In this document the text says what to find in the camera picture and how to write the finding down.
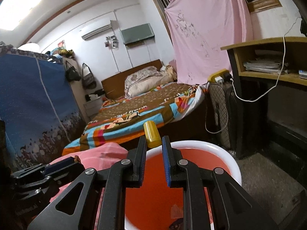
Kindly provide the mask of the yellow cylindrical cap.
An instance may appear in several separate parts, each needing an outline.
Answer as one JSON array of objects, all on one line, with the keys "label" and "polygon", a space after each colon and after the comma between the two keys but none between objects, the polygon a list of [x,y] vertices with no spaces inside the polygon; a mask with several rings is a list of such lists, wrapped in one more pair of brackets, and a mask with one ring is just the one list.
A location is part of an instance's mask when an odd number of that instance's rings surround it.
[{"label": "yellow cylindrical cap", "polygon": [[158,128],[154,121],[146,121],[143,124],[145,137],[147,141],[147,147],[153,149],[162,144],[162,140],[158,131]]}]

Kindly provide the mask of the gold foil wrapper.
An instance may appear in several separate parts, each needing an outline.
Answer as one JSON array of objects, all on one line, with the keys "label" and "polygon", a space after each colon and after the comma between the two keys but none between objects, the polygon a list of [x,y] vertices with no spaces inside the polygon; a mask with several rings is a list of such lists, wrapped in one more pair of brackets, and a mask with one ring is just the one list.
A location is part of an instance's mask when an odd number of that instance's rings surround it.
[{"label": "gold foil wrapper", "polygon": [[74,156],[74,162],[75,163],[81,163],[81,159],[79,158],[79,156],[77,156],[77,155]]}]

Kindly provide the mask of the orange white trash bin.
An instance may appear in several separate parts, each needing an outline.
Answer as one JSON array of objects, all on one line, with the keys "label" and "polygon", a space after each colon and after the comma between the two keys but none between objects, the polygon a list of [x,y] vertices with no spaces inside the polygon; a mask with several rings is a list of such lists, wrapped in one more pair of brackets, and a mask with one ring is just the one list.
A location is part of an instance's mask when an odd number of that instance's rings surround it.
[{"label": "orange white trash bin", "polygon": [[[235,159],[223,148],[192,140],[172,142],[171,146],[198,167],[209,170],[221,167],[241,183],[241,172]],[[126,190],[125,229],[168,229],[182,216],[183,190],[167,186],[162,148],[150,149],[146,155],[142,187]]]}]

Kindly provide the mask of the pink plaid blanket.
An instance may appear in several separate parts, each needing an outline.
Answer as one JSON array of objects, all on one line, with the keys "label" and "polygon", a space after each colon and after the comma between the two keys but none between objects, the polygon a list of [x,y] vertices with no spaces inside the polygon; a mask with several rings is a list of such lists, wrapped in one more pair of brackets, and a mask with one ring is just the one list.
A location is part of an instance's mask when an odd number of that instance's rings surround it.
[{"label": "pink plaid blanket", "polygon": [[128,151],[117,143],[105,143],[93,149],[70,153],[55,159],[50,164],[57,163],[68,157],[78,156],[85,169],[95,168],[97,171],[110,168],[114,163],[125,159]]}]

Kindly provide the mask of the white bedside drawer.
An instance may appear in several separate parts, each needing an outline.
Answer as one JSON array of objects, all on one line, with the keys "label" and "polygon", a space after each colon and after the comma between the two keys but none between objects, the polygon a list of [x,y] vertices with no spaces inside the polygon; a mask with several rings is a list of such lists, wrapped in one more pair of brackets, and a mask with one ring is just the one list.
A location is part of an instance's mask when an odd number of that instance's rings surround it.
[{"label": "white bedside drawer", "polygon": [[100,108],[102,107],[102,103],[102,96],[84,103],[86,115],[89,118],[93,118],[94,116],[96,116],[99,113]]}]

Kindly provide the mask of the black hanging handbag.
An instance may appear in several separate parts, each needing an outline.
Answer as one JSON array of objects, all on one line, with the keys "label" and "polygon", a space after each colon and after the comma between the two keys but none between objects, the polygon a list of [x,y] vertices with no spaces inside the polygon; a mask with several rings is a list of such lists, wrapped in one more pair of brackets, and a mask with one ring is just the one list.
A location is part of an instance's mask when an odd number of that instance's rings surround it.
[{"label": "black hanging handbag", "polygon": [[81,80],[79,72],[69,61],[65,62],[65,67],[66,67],[65,77],[68,82]]}]

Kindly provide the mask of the patterned black bag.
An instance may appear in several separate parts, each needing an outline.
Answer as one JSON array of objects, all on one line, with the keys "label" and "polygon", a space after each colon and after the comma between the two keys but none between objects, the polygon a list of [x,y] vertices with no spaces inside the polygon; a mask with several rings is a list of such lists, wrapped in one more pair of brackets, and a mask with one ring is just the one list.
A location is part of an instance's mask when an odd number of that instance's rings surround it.
[{"label": "patterned black bag", "polygon": [[212,132],[219,137],[224,149],[235,151],[238,139],[238,112],[232,84],[228,81],[210,84],[209,95],[214,112]]}]

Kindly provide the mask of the yellow power strip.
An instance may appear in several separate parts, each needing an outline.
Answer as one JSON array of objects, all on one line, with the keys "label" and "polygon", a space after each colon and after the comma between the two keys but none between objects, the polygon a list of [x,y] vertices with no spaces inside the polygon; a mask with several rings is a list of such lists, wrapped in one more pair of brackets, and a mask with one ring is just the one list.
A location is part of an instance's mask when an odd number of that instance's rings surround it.
[{"label": "yellow power strip", "polygon": [[227,69],[222,69],[220,71],[217,71],[213,74],[211,74],[208,77],[208,82],[209,83],[216,83],[216,84],[222,84],[225,81],[230,81],[232,78],[232,75],[230,74],[229,70]]}]

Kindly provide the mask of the wooden shelf desk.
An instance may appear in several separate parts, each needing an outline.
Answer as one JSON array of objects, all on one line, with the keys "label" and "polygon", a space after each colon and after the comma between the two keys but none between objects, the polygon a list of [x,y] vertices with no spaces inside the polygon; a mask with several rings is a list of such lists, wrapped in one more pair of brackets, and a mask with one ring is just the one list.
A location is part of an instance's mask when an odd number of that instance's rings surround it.
[{"label": "wooden shelf desk", "polygon": [[232,68],[239,157],[270,144],[301,157],[306,149],[306,38],[284,36],[221,47]]}]

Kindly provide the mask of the floral pillow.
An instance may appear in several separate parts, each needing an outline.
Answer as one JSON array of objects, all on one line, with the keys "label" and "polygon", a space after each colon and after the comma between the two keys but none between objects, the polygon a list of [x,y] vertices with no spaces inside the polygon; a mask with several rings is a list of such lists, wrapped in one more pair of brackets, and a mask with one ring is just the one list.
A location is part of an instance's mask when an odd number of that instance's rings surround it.
[{"label": "floral pillow", "polygon": [[158,69],[154,66],[149,66],[146,68],[143,68],[139,71],[136,71],[135,73],[129,75],[125,79],[125,89],[130,88],[135,83],[145,80],[146,78],[152,77],[152,76],[160,76],[160,72]]}]

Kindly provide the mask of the stack of papers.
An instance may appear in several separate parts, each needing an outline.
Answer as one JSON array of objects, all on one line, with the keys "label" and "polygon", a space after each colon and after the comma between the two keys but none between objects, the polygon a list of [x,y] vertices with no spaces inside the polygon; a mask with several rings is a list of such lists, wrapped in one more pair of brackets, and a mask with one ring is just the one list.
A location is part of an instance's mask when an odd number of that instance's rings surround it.
[{"label": "stack of papers", "polygon": [[288,64],[279,59],[256,59],[243,63],[246,71],[263,72],[270,74],[288,73]]}]

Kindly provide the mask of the beige folded quilt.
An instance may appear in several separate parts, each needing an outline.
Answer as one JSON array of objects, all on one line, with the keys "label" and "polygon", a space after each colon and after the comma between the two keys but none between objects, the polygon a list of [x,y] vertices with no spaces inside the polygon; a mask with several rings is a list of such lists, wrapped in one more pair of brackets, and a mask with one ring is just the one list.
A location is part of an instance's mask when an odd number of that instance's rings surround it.
[{"label": "beige folded quilt", "polygon": [[132,85],[130,88],[125,89],[124,94],[126,98],[133,98],[148,92],[160,85],[173,82],[177,80],[177,72],[171,65],[163,66],[160,70],[160,76],[152,76],[145,80],[139,81]]}]

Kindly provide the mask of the white air conditioner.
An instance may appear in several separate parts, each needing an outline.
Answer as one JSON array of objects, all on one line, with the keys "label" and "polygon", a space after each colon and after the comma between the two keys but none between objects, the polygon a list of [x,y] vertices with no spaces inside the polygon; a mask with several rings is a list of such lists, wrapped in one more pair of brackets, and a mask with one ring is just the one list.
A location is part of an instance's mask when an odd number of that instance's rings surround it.
[{"label": "white air conditioner", "polygon": [[100,21],[95,21],[80,30],[81,37],[83,40],[87,40],[101,32],[109,30],[112,28],[111,20],[105,19]]}]

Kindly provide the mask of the pink hanging sheet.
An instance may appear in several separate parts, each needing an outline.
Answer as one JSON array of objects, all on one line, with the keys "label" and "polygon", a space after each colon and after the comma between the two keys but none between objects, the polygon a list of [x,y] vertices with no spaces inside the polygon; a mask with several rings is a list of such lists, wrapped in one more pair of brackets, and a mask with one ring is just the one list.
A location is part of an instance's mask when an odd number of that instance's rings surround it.
[{"label": "pink hanging sheet", "polygon": [[177,80],[204,84],[230,61],[221,47],[253,39],[245,0],[171,0],[165,9],[177,68]]}]

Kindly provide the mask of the green wall cabinet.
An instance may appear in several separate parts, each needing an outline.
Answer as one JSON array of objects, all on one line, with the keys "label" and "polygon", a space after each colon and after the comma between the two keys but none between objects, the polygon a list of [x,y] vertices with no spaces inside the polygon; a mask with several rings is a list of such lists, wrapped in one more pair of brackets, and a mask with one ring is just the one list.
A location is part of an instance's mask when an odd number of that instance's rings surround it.
[{"label": "green wall cabinet", "polygon": [[154,37],[154,32],[149,23],[137,25],[120,31],[123,44],[129,45]]}]

